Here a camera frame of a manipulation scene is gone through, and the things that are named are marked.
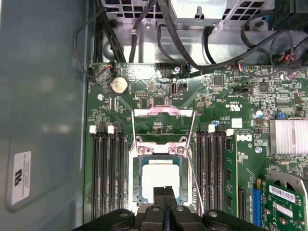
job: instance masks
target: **white sticker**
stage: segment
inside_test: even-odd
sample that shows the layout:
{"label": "white sticker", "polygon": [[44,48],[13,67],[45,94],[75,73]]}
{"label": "white sticker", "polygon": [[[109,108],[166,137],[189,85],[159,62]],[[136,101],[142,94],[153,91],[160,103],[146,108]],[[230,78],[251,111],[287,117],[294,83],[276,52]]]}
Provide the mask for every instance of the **white sticker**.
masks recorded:
{"label": "white sticker", "polygon": [[276,187],[273,187],[273,186],[269,186],[269,192],[276,195],[276,196],[279,196],[283,199],[286,199],[288,201],[291,201],[293,203],[296,202],[296,199],[295,199],[295,195],[294,194],[291,194],[291,193],[288,193],[284,190],[281,190],[281,189],[277,189]]}
{"label": "white sticker", "polygon": [[287,209],[287,208],[285,208],[285,207],[282,207],[282,206],[280,206],[279,204],[276,204],[276,209],[277,209],[279,212],[281,212],[281,213],[283,213],[283,214],[289,216],[290,218],[293,218],[293,212],[292,212],[291,210],[289,210],[289,209]]}
{"label": "white sticker", "polygon": [[243,127],[242,118],[233,118],[233,119],[231,119],[231,127],[232,128],[242,128]]}
{"label": "white sticker", "polygon": [[31,152],[14,155],[12,205],[27,198],[30,193]]}

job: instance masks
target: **capacitor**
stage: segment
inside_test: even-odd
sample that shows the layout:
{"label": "capacitor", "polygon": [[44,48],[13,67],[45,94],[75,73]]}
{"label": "capacitor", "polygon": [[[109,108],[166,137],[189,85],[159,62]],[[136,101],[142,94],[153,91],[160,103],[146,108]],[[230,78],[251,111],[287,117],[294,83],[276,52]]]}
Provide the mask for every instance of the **capacitor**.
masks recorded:
{"label": "capacitor", "polygon": [[263,117],[263,112],[261,110],[254,111],[252,113],[252,116],[253,116],[253,118],[262,118]]}
{"label": "capacitor", "polygon": [[128,81],[124,77],[115,77],[110,83],[111,90],[118,95],[128,90]]}
{"label": "capacitor", "polygon": [[220,122],[218,120],[213,120],[212,124],[214,124],[215,126],[218,126],[220,124]]}
{"label": "capacitor", "polygon": [[174,69],[173,69],[173,73],[175,75],[179,74],[181,72],[181,68],[179,66],[176,66]]}

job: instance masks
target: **silver heatsink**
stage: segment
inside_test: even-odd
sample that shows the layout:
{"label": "silver heatsink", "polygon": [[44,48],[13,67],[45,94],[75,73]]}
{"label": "silver heatsink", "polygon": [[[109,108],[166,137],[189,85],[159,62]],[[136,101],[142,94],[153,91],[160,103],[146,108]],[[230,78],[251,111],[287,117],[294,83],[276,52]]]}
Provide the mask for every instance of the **silver heatsink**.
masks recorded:
{"label": "silver heatsink", "polygon": [[308,120],[271,120],[270,153],[307,155]]}

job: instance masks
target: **white slot latch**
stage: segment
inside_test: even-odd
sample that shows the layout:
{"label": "white slot latch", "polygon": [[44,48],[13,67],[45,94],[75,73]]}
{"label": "white slot latch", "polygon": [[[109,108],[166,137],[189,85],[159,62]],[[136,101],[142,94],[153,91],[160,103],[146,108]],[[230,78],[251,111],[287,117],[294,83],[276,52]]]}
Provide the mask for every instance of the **white slot latch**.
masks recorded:
{"label": "white slot latch", "polygon": [[113,125],[109,125],[107,128],[108,134],[114,134],[115,127]]}
{"label": "white slot latch", "polygon": [[208,131],[208,133],[215,132],[215,124],[209,124],[207,131]]}
{"label": "white slot latch", "polygon": [[96,126],[95,126],[95,125],[90,125],[90,127],[89,127],[89,133],[91,133],[91,134],[96,134]]}

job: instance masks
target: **pcie slot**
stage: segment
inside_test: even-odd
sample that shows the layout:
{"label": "pcie slot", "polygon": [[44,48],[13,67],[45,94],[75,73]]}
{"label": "pcie slot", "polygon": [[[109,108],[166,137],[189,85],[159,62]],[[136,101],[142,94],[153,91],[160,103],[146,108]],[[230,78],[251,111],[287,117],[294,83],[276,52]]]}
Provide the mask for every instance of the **pcie slot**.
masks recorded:
{"label": "pcie slot", "polygon": [[246,190],[238,188],[239,201],[238,201],[238,211],[239,218],[246,220]]}

